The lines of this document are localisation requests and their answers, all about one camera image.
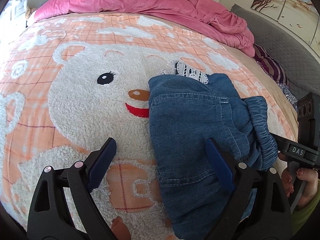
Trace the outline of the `right hand red nails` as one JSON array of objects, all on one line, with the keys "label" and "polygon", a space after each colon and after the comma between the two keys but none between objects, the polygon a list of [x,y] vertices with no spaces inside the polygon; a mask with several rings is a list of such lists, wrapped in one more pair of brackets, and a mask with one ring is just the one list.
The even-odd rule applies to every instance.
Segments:
[{"label": "right hand red nails", "polygon": [[298,194],[299,200],[296,201],[295,207],[291,208],[291,212],[294,209],[301,210],[305,208],[317,195],[319,181],[317,169],[299,167],[290,171],[289,167],[287,167],[280,177],[287,198],[298,192],[297,187],[294,186],[296,180],[300,180],[305,184],[303,191]]}]

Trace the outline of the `right green sleeve forearm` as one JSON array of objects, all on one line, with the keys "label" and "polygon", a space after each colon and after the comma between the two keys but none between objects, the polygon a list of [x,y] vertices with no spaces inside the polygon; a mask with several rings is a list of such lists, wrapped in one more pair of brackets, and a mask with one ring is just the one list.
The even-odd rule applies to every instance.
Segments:
[{"label": "right green sleeve forearm", "polygon": [[302,226],[306,223],[308,218],[311,216],[312,212],[316,208],[319,202],[319,192],[315,195],[313,200],[303,209],[294,211],[292,213],[292,227],[293,227],[293,235],[295,235]]}]

